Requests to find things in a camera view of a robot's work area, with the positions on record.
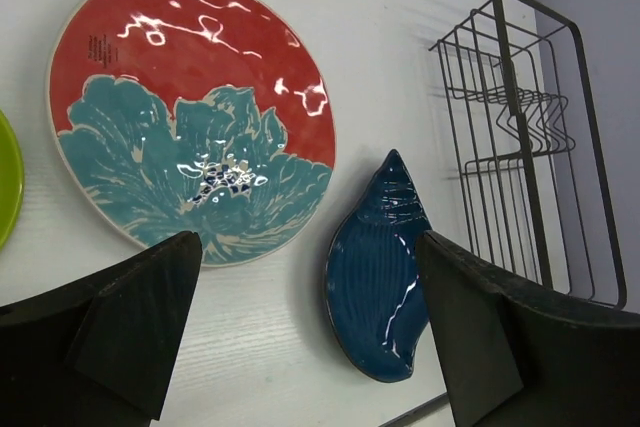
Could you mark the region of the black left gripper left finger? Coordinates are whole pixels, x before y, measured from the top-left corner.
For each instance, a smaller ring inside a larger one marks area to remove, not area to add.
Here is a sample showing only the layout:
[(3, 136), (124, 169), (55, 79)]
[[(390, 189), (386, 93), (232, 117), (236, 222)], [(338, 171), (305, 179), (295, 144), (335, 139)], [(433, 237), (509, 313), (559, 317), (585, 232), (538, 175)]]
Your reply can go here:
[(4, 426), (148, 426), (160, 418), (197, 285), (180, 232), (1, 308)]

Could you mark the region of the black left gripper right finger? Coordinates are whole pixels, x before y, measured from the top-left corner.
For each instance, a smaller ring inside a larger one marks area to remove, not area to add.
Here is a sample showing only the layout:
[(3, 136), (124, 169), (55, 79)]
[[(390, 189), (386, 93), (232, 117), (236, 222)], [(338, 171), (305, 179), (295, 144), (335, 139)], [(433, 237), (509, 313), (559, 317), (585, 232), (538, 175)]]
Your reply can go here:
[(638, 425), (638, 314), (543, 287), (434, 231), (416, 257), (456, 425)]

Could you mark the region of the blue shell-shaped dish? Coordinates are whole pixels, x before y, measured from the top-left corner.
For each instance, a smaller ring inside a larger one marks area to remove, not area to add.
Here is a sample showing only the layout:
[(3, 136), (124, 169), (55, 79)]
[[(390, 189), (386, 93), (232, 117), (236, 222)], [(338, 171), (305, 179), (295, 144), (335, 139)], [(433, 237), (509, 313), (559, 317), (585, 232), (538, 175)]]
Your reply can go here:
[(324, 270), (336, 339), (364, 375), (395, 383), (413, 374), (429, 322), (416, 242), (431, 223), (397, 150), (391, 150), (337, 229)]

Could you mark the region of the lime green plate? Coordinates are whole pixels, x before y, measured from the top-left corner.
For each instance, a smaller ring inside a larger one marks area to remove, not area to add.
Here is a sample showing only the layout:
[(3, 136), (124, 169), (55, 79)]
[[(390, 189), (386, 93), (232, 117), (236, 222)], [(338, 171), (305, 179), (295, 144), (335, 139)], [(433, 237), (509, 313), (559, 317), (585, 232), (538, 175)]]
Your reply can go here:
[(0, 246), (4, 247), (20, 214), (25, 172), (17, 136), (4, 112), (0, 118)]

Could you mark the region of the red plate with teal flower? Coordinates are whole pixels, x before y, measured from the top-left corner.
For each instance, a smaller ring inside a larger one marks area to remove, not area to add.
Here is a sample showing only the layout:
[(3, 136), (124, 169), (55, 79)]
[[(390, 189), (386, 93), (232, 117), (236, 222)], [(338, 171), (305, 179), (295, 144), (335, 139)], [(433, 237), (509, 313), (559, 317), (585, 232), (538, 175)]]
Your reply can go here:
[(259, 0), (82, 0), (46, 100), (61, 159), (99, 215), (142, 247), (196, 232), (206, 267), (289, 243), (335, 166), (325, 80)]

